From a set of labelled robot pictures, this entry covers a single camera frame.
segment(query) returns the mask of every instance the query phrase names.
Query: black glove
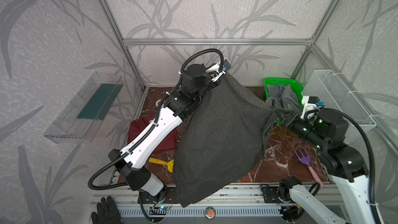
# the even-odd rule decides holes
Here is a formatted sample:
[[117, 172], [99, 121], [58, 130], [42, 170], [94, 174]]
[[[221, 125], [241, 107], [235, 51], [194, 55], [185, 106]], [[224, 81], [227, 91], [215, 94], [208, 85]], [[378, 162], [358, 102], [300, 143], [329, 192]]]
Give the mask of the black glove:
[[93, 224], [122, 224], [119, 211], [113, 201], [112, 197], [107, 197], [108, 203], [105, 198], [101, 198], [101, 203], [97, 203], [97, 213], [91, 213]]

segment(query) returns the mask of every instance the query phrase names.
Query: white wire mesh basket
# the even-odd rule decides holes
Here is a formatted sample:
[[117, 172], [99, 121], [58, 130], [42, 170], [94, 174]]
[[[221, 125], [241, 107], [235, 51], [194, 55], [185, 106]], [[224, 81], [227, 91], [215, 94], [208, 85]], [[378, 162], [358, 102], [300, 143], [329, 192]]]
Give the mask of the white wire mesh basket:
[[[376, 126], [373, 118], [332, 70], [314, 70], [302, 95], [319, 97], [326, 108], [344, 112], [365, 132]], [[349, 122], [344, 142], [349, 144], [359, 136], [359, 131]]]

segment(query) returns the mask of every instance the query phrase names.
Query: round sticker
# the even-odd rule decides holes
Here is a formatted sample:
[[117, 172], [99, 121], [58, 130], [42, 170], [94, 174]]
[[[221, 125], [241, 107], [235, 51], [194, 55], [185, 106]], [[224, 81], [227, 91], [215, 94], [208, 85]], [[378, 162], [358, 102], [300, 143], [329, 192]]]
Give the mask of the round sticker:
[[205, 210], [205, 217], [209, 220], [214, 219], [214, 217], [216, 216], [216, 210], [214, 210], [214, 208], [212, 207], [208, 207]]

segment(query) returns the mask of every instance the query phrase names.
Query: dark gray striped cloth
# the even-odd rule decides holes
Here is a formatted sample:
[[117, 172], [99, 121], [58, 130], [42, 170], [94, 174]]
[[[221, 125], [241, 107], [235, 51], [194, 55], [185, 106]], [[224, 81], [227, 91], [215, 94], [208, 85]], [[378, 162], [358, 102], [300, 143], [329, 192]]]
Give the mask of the dark gray striped cloth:
[[176, 150], [173, 176], [182, 207], [250, 172], [264, 157], [273, 108], [226, 73], [193, 114]]

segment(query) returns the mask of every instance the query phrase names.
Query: yellow toy shovel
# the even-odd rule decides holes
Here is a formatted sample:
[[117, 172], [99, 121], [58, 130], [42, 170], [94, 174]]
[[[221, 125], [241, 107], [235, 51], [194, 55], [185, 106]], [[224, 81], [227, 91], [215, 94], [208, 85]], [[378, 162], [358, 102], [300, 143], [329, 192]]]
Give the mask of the yellow toy shovel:
[[162, 165], [167, 165], [167, 169], [172, 173], [173, 172], [173, 165], [174, 165], [174, 159], [171, 160], [170, 162], [165, 162], [156, 158], [150, 158], [149, 159], [150, 163], [156, 163], [156, 164], [162, 164]]

